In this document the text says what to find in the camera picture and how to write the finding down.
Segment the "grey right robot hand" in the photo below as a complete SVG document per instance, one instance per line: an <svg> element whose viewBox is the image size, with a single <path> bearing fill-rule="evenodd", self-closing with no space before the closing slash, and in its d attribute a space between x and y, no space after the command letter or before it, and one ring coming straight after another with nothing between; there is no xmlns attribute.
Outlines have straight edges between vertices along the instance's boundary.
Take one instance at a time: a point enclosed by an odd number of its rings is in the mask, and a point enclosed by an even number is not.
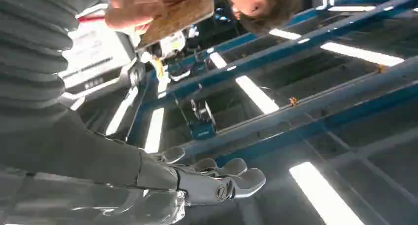
<svg viewBox="0 0 418 225"><path fill-rule="evenodd" d="M230 169L157 161L58 117L0 115L3 225L171 225L191 205L246 198L266 182L242 160Z"/></svg>

